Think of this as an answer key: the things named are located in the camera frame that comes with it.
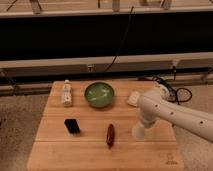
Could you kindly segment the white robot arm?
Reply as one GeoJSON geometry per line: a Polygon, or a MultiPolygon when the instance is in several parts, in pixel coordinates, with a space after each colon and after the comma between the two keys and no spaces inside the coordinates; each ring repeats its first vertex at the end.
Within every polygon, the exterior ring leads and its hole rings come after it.
{"type": "Polygon", "coordinates": [[[168,97],[163,85],[141,93],[137,100],[141,123],[149,128],[161,118],[213,143],[213,114],[176,105],[168,97]]]}

